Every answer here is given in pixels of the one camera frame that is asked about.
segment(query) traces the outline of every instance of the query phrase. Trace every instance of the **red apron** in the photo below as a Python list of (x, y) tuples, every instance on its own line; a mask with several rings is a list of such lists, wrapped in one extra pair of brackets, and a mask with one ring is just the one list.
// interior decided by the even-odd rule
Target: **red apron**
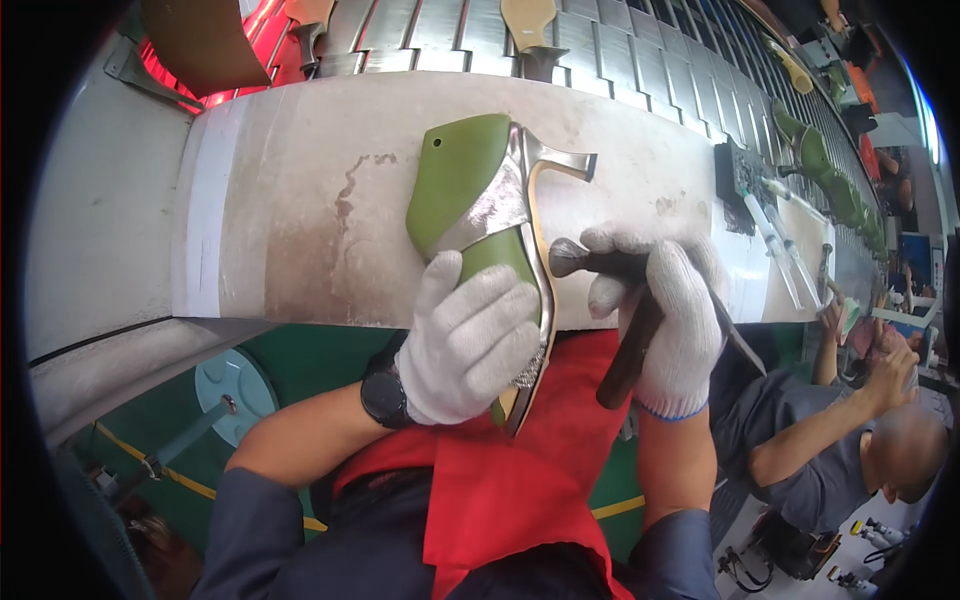
[(432, 600), (443, 600), (475, 568), (560, 541), (592, 551), (614, 599), (633, 598), (614, 580), (607, 542), (587, 506), (629, 406), (610, 411), (594, 397), (616, 348), (614, 330), (554, 346), (514, 440), (486, 414), (450, 427), (408, 427), (350, 460), (334, 493), (369, 473), (433, 466), (423, 542), (423, 562), (437, 567)]

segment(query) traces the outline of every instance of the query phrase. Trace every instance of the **wristwatch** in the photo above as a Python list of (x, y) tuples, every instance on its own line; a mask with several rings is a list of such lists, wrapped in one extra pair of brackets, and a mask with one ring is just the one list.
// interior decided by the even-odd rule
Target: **wristwatch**
[(414, 422), (407, 414), (407, 395), (395, 365), (364, 378), (360, 384), (360, 401), (367, 414), (388, 429), (401, 429)]

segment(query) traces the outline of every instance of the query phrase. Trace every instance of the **white cotton glove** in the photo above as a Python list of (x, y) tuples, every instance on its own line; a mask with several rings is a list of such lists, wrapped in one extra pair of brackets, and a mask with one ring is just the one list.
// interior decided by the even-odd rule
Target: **white cotton glove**
[[(721, 300), (727, 298), (727, 276), (710, 240), (704, 236), (656, 240), (625, 225), (606, 223), (584, 231), (580, 241), (591, 252), (650, 254), (647, 285), (664, 319), (647, 349), (634, 398), (662, 419), (678, 420), (700, 412), (723, 344), (704, 277)], [(588, 294), (590, 315), (604, 319), (619, 308), (622, 339), (640, 291), (613, 277), (597, 276)]]
[(407, 413), (423, 425), (463, 422), (490, 408), (540, 349), (533, 285), (494, 265), (459, 288), (463, 257), (439, 253), (423, 273), (414, 325), (396, 369)]

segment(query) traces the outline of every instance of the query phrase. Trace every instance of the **bald man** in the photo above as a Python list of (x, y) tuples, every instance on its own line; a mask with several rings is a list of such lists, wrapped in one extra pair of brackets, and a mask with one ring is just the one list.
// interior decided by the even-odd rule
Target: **bald man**
[(835, 343), (832, 352), (832, 372), (814, 373), (831, 385), (805, 385), (783, 370), (760, 377), (730, 345), (710, 378), (710, 432), (723, 475), (805, 533), (839, 530), (877, 492), (891, 503), (919, 501), (947, 456), (946, 428), (910, 404), (918, 389), (905, 384), (917, 354), (892, 352), (851, 390), (836, 381)]

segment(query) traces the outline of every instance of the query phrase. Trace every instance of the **white workbench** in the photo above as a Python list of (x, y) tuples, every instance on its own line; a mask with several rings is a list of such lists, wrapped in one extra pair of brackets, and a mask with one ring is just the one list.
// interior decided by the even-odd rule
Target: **white workbench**
[[(423, 133), (491, 112), (510, 114), (549, 146), (598, 154), (591, 183), (540, 175), (547, 242), (608, 219), (651, 234), (709, 233), (731, 276), (735, 320), (814, 318), (812, 302), (793, 307), (759, 237), (726, 231), (706, 138), (564, 87), (431, 72), (286, 85), (201, 115), (177, 189), (174, 315), (409, 326), (423, 264), (404, 216)], [(832, 227), (792, 204), (780, 212), (816, 276)], [(612, 326), (589, 317), (590, 277), (560, 281), (561, 329)]]

